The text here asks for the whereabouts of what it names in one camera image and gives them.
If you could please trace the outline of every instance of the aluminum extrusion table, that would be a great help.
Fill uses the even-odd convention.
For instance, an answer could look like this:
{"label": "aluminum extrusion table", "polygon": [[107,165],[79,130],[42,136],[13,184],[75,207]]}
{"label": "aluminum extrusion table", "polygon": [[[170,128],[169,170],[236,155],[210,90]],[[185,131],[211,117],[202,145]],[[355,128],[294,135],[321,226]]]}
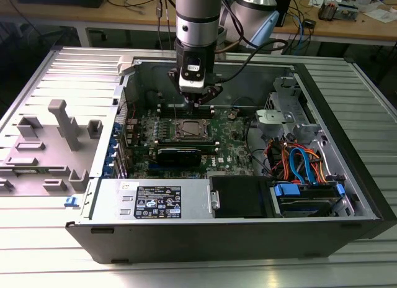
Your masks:
{"label": "aluminum extrusion table", "polygon": [[[57,124],[51,99],[65,99],[80,124],[104,119],[120,81],[122,55],[173,52],[64,48],[44,59],[0,121],[0,160],[19,134],[22,115]],[[228,54],[243,60],[247,55]],[[397,213],[397,111],[364,75],[341,58],[258,55],[255,60],[306,65],[317,86]],[[78,210],[65,197],[0,197],[0,282],[11,287],[380,287],[397,285],[397,228],[355,241],[329,258],[101,265],[64,229]]]}

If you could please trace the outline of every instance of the connector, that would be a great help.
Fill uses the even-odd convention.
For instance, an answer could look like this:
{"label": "connector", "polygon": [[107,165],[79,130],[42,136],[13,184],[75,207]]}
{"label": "connector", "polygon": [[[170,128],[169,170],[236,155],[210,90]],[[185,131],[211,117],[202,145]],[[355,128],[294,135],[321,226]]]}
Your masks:
{"label": "connector", "polygon": [[161,0],[158,1],[157,6],[156,6],[156,16],[158,19],[162,18],[163,16],[163,4]]}

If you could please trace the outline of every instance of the wire bundle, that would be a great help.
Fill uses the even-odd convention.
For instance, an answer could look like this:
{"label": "wire bundle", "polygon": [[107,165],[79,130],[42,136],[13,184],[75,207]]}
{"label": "wire bundle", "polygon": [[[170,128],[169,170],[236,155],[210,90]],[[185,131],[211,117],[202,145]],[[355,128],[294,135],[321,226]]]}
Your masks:
{"label": "wire bundle", "polygon": [[[300,176],[299,171],[301,170],[303,165],[305,165],[306,176],[309,182],[315,182],[315,181],[318,183],[327,182],[323,173],[323,160],[312,149],[307,148],[298,143],[275,142],[271,140],[267,148],[264,150],[265,156],[268,156],[270,149],[272,147],[278,149],[281,154],[281,160],[278,163],[276,163],[273,166],[273,168],[270,170],[270,174],[273,177],[283,179],[284,181],[290,181],[292,183],[303,184],[304,179],[303,177]],[[294,155],[303,157],[303,160],[301,161],[301,164],[298,166],[298,169],[295,169]],[[314,171],[316,180],[312,178],[311,170]]]}

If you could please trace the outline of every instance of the blue latch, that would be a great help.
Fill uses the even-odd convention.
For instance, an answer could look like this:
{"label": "blue latch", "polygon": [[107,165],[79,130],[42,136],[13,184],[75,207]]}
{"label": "blue latch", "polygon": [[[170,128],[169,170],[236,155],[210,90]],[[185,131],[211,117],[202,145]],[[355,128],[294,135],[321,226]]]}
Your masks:
{"label": "blue latch", "polygon": [[299,187],[297,184],[278,184],[274,187],[275,195],[290,196],[290,195],[300,195]]}
{"label": "blue latch", "polygon": [[79,207],[77,204],[78,199],[76,197],[68,197],[64,203],[65,207]]}
{"label": "blue latch", "polygon": [[336,189],[340,193],[341,196],[343,196],[345,194],[345,188],[343,187],[342,184],[337,184]]}

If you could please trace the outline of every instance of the motherboard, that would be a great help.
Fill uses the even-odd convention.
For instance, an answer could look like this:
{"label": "motherboard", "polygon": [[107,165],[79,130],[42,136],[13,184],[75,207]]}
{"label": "motherboard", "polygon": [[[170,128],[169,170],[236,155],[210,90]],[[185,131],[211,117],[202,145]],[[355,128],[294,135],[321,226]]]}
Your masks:
{"label": "motherboard", "polygon": [[196,117],[175,109],[159,112],[143,110],[129,120],[130,178],[252,175],[252,158],[244,144],[244,117],[238,111],[217,109]]}

